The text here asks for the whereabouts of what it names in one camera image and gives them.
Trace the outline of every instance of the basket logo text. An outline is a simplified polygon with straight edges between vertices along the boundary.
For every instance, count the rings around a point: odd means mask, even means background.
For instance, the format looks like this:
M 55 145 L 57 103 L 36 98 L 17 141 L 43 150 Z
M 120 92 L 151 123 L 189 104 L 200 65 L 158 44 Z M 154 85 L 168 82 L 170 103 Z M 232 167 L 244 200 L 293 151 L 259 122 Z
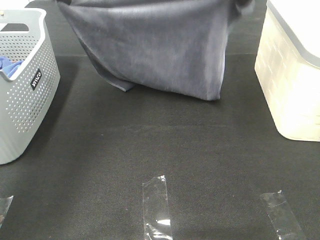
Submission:
M 30 85 L 31 85 L 33 91 L 36 89 L 41 77 L 42 77 L 42 73 L 41 73 L 40 69 L 38 68 L 38 71 L 36 71 L 32 81 L 30 82 Z

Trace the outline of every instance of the blue cloth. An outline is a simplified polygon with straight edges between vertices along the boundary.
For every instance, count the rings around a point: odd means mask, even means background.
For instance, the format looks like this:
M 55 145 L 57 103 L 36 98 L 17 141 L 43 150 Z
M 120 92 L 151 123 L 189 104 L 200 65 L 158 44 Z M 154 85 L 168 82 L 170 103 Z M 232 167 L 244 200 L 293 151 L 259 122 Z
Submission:
M 17 71 L 22 63 L 22 60 L 12 62 L 9 58 L 0 56 L 0 70 L 2 70 L 8 76 L 8 78 L 11 78 L 11 76 Z

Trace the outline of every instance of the dark gray fabric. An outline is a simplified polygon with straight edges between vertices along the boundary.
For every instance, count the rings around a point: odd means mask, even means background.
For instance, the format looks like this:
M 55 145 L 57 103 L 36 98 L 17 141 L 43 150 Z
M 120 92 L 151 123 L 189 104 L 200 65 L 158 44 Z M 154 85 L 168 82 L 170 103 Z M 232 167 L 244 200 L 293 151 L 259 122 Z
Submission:
M 59 6 L 95 68 L 112 85 L 126 91 L 132 83 L 142 84 L 216 100 L 229 26 L 252 3 L 72 0 Z

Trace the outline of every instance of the tape strip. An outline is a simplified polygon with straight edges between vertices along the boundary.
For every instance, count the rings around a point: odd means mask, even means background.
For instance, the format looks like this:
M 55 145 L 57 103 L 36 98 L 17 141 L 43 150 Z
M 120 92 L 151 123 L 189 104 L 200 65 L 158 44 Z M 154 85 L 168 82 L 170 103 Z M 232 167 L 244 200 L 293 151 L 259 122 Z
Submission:
M 282 191 L 260 195 L 279 240 L 307 240 Z
M 7 197 L 7 198 L 0 198 L 0 228 L 4 223 L 4 220 L 6 218 L 7 212 L 9 210 L 9 207 L 11 205 L 13 198 L 14 196 Z
M 173 240 L 165 176 L 142 184 L 144 240 Z

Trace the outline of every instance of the white plastic storage bin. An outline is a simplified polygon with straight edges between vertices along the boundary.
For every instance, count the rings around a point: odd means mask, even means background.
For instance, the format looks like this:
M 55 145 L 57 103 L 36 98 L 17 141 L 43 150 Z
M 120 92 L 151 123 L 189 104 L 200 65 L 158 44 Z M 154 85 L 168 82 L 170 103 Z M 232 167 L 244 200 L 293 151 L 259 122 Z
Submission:
M 280 134 L 320 142 L 320 1 L 269 0 L 255 62 Z
M 25 24 L 27 31 L 0 31 L 0 56 L 23 60 L 8 78 L 0 70 L 0 164 L 18 158 L 36 133 L 60 80 L 45 23 L 37 8 L 1 10 L 0 24 Z

